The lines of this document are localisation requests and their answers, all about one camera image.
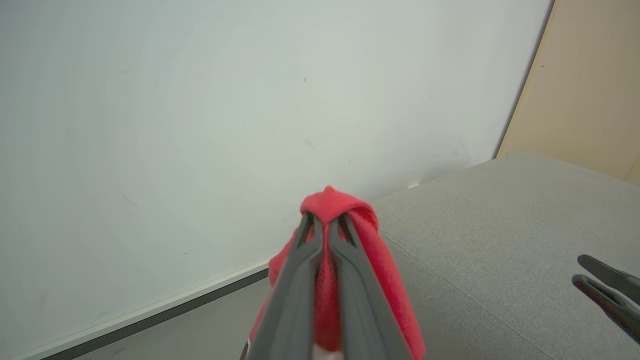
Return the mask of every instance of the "seam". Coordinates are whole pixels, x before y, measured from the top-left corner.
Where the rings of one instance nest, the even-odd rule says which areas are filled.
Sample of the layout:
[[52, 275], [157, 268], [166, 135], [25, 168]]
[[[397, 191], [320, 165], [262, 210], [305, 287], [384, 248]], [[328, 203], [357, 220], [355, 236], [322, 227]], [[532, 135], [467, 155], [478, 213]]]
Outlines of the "seam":
[[402, 246], [400, 246], [400, 244], [398, 244], [397, 242], [395, 242], [394, 240], [391, 240], [391, 238], [385, 234], [383, 234], [382, 232], [378, 232], [380, 234], [380, 236], [385, 239], [386, 241], [392, 243], [393, 245], [395, 245], [397, 248], [399, 248], [401, 251], [403, 251], [405, 254], [411, 256], [414, 260], [416, 260], [418, 263], [420, 263], [420, 265], [424, 266], [427, 270], [429, 270], [430, 272], [434, 273], [438, 278], [440, 278], [443, 282], [445, 282], [446, 284], [448, 284], [451, 288], [453, 288], [455, 291], [457, 291], [458, 293], [462, 294], [462, 296], [464, 296], [465, 298], [469, 299], [471, 302], [473, 302], [477, 307], [479, 307], [480, 309], [482, 309], [485, 313], [489, 314], [490, 317], [496, 319], [499, 323], [501, 323], [503, 326], [505, 326], [505, 328], [509, 329], [509, 331], [511, 331], [513, 334], [517, 335], [520, 339], [524, 340], [527, 344], [529, 344], [533, 349], [537, 350], [540, 354], [542, 354], [543, 356], [545, 356], [547, 359], [549, 360], [555, 360], [554, 358], [550, 357], [549, 355], [547, 355], [547, 353], [545, 353], [544, 351], [542, 351], [542, 349], [540, 349], [540, 347], [538, 347], [537, 345], [535, 345], [533, 342], [531, 342], [529, 339], [525, 338], [522, 334], [520, 334], [519, 332], [515, 331], [514, 328], [512, 328], [511, 326], [509, 326], [509, 324], [507, 324], [506, 322], [502, 321], [502, 319], [500, 319], [498, 316], [496, 316], [495, 314], [493, 314], [491, 311], [489, 311], [486, 307], [484, 307], [482, 304], [480, 304], [476, 299], [472, 298], [471, 296], [467, 295], [465, 292], [463, 292], [462, 290], [460, 290], [457, 286], [453, 285], [453, 283], [451, 281], [449, 281], [447, 278], [445, 278], [444, 276], [440, 275], [438, 272], [434, 271], [431, 267], [429, 267], [427, 264], [423, 263], [422, 260], [418, 259], [416, 256], [414, 256], [413, 254], [411, 254], [410, 252], [408, 252], [407, 250], [405, 250]]

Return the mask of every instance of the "dark mark on wall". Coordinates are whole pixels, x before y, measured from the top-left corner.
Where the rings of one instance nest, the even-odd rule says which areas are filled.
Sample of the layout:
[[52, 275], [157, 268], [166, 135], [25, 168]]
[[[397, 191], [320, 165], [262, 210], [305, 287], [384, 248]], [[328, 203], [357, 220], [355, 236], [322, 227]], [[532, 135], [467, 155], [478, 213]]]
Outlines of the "dark mark on wall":
[[316, 151], [316, 147], [314, 146], [314, 144], [312, 142], [310, 142], [309, 140], [305, 139], [305, 144], [307, 146], [309, 146], [313, 151]]

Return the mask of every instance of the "white wall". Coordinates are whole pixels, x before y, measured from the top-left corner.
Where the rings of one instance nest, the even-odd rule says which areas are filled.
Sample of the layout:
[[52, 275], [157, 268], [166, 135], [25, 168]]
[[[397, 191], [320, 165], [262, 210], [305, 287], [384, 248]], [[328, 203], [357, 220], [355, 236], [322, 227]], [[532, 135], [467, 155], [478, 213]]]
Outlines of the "white wall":
[[5, 1], [0, 359], [491, 158], [548, 1]]

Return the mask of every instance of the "gray sofa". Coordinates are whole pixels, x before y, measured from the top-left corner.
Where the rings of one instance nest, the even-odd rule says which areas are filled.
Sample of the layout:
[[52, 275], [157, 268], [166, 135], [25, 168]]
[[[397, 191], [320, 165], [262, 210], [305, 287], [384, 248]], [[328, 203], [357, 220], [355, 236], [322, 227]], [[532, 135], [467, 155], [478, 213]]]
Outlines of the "gray sofa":
[[640, 275], [640, 188], [514, 154], [372, 203], [426, 359], [640, 359], [573, 287], [589, 254]]

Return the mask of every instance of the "red cloth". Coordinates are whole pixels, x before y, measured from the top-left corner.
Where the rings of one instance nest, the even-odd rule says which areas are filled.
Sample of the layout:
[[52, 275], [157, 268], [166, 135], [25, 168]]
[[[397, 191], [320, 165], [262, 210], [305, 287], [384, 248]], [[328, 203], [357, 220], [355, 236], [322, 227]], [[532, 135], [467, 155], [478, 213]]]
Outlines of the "red cloth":
[[[324, 230], [322, 260], [316, 281], [315, 343], [329, 351], [338, 351], [342, 348], [337, 275], [332, 266], [327, 239], [329, 223], [340, 214], [348, 211], [362, 242], [362, 247], [371, 262], [391, 310], [396, 316], [413, 358], [415, 360], [422, 359], [425, 348], [420, 327], [415, 319], [396, 264], [378, 234], [378, 217], [371, 205], [327, 186], [323, 192], [310, 195], [302, 202], [300, 213], [304, 214], [306, 211], [315, 214], [322, 221]], [[272, 287], [278, 279], [278, 274], [287, 258], [294, 236], [295, 232], [284, 249], [269, 262], [269, 281]], [[262, 306], [258, 319], [253, 325], [249, 335], [250, 340], [255, 335], [268, 302], [269, 298]]]

